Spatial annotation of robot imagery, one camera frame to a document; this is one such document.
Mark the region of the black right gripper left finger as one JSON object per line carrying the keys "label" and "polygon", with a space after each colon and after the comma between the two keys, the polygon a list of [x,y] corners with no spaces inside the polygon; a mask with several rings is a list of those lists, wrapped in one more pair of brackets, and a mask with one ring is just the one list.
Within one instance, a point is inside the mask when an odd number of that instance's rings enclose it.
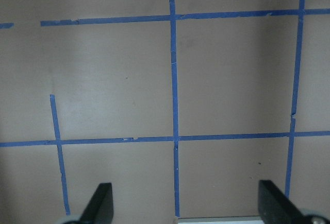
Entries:
{"label": "black right gripper left finger", "polygon": [[100,183],[84,209],[79,223],[112,223],[114,204],[111,183]]}

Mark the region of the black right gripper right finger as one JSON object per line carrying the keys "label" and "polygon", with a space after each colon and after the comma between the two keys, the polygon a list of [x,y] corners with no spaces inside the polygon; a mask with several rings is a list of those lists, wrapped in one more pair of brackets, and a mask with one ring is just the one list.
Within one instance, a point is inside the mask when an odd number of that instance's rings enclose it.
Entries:
{"label": "black right gripper right finger", "polygon": [[310,223],[271,180],[258,183],[258,213],[264,223]]}

